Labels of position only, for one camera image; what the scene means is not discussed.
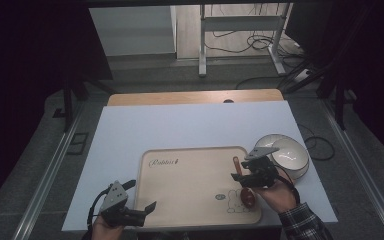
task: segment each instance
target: plaid sleeve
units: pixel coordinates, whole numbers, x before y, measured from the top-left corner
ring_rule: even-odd
[[[286,236],[294,239],[333,239],[324,223],[307,206],[300,204],[294,209],[279,213]]]

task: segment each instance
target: metal frame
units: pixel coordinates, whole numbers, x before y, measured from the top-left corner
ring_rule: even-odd
[[[290,3],[286,3],[280,16],[227,16],[205,17],[205,5],[200,5],[201,36],[199,47],[199,76],[207,74],[205,33],[217,31],[276,31],[273,44],[268,47],[270,56],[279,76],[286,75],[282,61],[277,54],[280,37],[285,26]]]

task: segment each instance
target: cutting board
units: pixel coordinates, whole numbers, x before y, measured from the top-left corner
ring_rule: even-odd
[[[145,228],[252,224],[260,206],[245,208],[241,185],[234,181],[233,157],[243,161],[242,147],[150,150],[143,154],[135,209],[157,201]],[[249,171],[242,169],[243,174]]]

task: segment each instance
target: logo on cutting board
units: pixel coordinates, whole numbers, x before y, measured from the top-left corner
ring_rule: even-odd
[[[175,165],[179,162],[179,159],[154,159],[149,162],[149,167]]]

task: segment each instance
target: white wall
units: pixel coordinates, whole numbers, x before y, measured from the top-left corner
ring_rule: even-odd
[[[120,56],[174,53],[175,19],[172,20],[171,8],[91,8],[89,11],[105,54]]]

